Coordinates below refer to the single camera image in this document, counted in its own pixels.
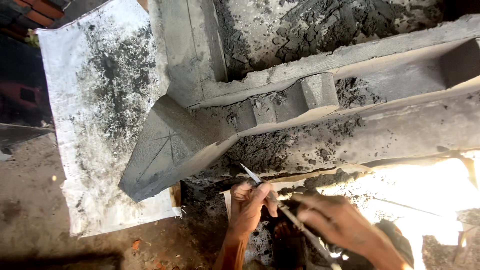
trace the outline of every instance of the gray concrete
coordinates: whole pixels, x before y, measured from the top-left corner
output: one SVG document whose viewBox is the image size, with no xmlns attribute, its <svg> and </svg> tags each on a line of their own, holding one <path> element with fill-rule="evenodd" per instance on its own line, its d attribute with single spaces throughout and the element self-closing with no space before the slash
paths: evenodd
<svg viewBox="0 0 480 270">
<path fill-rule="evenodd" d="M 161 4 L 172 83 L 167 96 L 152 109 L 120 182 L 135 201 L 206 168 L 243 136 L 369 110 L 392 110 L 480 87 L 475 79 L 480 70 L 472 58 L 457 57 L 456 65 L 448 61 L 458 54 L 472 55 L 473 59 L 479 56 L 472 40 L 480 37 L 480 15 L 310 56 L 251 73 L 242 81 L 217 82 L 224 79 L 219 72 L 224 67 L 223 58 L 215 51 L 219 39 L 206 38 L 212 36 L 214 31 L 209 27 L 215 24 L 195 25 L 212 11 L 195 9 L 206 3 L 185 0 Z M 175 20 L 185 18 L 191 8 L 197 12 L 190 12 L 190 20 Z M 193 31 L 188 29 L 188 22 Z M 468 72 L 459 76 L 459 70 Z M 443 74 L 451 74 L 453 79 L 446 81 Z M 339 80 L 343 79 L 353 79 L 356 85 L 340 88 Z M 191 117 L 182 107 L 188 107 Z M 164 128 L 168 134 L 155 131 Z M 169 136 L 175 134 L 178 146 L 164 149 L 166 144 L 152 143 L 156 133 L 170 143 Z"/>
</svg>

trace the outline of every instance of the human hand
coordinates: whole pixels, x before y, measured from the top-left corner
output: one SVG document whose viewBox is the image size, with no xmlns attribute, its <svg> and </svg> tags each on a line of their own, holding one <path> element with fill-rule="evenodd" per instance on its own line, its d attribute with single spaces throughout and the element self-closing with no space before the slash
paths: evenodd
<svg viewBox="0 0 480 270">
<path fill-rule="evenodd" d="M 273 185 L 269 183 L 260 184 L 257 188 L 249 183 L 234 185 L 230 190 L 232 203 L 229 230 L 237 236 L 248 238 L 258 226 L 263 205 L 267 206 L 272 217 L 278 217 L 276 203 L 267 198 L 270 191 L 273 191 Z"/>
<path fill-rule="evenodd" d="M 294 194 L 292 199 L 302 203 L 298 219 L 333 244 L 368 259 L 379 247 L 393 247 L 390 239 L 372 226 L 343 196 Z"/>
</svg>

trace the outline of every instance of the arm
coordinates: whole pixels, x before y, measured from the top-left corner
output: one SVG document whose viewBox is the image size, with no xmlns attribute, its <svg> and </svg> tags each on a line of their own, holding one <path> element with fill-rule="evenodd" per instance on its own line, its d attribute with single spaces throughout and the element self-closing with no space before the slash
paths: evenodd
<svg viewBox="0 0 480 270">
<path fill-rule="evenodd" d="M 298 219 L 329 242 L 364 256 L 379 270 L 410 270 L 390 239 L 372 226 L 343 196 L 292 197 L 302 203 Z"/>
<path fill-rule="evenodd" d="M 230 223 L 213 269 L 242 269 L 248 239 L 258 226 L 262 206 L 266 205 L 270 215 L 277 217 L 276 204 L 266 199 L 272 190 L 271 184 L 261 184 L 255 190 L 248 183 L 232 187 Z"/>
</svg>

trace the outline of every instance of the metal tool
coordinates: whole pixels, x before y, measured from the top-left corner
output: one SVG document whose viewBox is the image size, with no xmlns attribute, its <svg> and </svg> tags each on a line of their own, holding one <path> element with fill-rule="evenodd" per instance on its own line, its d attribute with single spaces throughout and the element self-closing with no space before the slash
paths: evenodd
<svg viewBox="0 0 480 270">
<path fill-rule="evenodd" d="M 262 181 L 258 176 L 256 176 L 252 171 L 250 171 L 245 165 L 240 164 L 242 168 L 247 172 L 247 174 L 257 183 L 257 185 L 264 183 L 265 181 Z M 284 205 L 282 202 L 276 199 L 275 194 L 273 192 L 270 192 L 268 194 L 268 198 L 273 201 L 274 203 L 277 204 L 278 209 L 280 209 L 292 222 L 295 226 L 297 226 L 298 230 L 301 231 L 311 242 L 311 244 L 320 252 L 320 254 L 327 260 L 327 262 L 330 264 L 330 267 L 333 270 L 342 270 L 340 265 L 330 256 L 330 252 L 325 248 L 325 246 L 322 244 L 318 236 L 315 236 L 310 230 L 308 230 L 305 225 L 303 225 L 303 222 L 297 219 L 297 217 L 290 212 L 288 209 L 288 206 Z"/>
</svg>

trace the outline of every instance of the concrete mold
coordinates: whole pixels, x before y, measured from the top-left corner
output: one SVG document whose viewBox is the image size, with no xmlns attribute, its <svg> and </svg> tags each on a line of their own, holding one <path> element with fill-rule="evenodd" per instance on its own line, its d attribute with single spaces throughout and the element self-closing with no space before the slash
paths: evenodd
<svg viewBox="0 0 480 270">
<path fill-rule="evenodd" d="M 205 169 L 242 137 L 387 111 L 480 86 L 479 15 L 225 83 L 213 2 L 149 0 L 149 11 L 152 22 L 163 21 L 163 33 L 160 27 L 152 30 L 166 44 L 172 82 L 150 111 L 119 183 L 137 202 Z"/>
</svg>

